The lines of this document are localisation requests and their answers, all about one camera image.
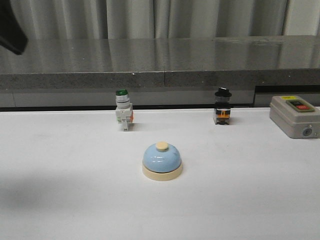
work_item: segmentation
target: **gray control box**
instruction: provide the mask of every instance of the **gray control box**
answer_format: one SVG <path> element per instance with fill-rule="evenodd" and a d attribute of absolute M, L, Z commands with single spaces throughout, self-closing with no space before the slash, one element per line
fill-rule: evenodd
<path fill-rule="evenodd" d="M 270 118 L 290 138 L 320 138 L 320 110 L 299 96 L 272 97 Z"/>

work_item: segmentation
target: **yellow label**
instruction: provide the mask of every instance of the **yellow label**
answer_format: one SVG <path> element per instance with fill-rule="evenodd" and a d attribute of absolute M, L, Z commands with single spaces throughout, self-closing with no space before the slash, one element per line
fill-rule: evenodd
<path fill-rule="evenodd" d="M 297 99 L 295 96 L 282 96 L 281 98 L 285 100 Z"/>

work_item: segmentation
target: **curtain fold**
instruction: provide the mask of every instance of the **curtain fold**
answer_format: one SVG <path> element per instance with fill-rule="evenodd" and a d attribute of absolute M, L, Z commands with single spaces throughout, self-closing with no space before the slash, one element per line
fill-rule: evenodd
<path fill-rule="evenodd" d="M 29 39 L 316 35 L 320 28 L 319 0 L 11 0 L 11 5 Z"/>

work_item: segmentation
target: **granite countertop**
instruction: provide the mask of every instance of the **granite countertop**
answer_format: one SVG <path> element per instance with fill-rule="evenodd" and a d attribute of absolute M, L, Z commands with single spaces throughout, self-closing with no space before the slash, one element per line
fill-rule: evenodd
<path fill-rule="evenodd" d="M 30 40 L 0 49 L 0 90 L 318 85 L 317 36 Z"/>

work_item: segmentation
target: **red button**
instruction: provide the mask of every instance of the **red button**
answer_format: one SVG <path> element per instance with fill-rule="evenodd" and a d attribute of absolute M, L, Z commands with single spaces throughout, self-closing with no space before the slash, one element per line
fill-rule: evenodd
<path fill-rule="evenodd" d="M 306 106 L 306 105 L 298 105 L 298 106 L 296 106 L 296 108 L 298 108 L 298 109 L 300 109 L 300 110 L 308 110 L 308 109 L 310 109 L 308 106 Z"/>

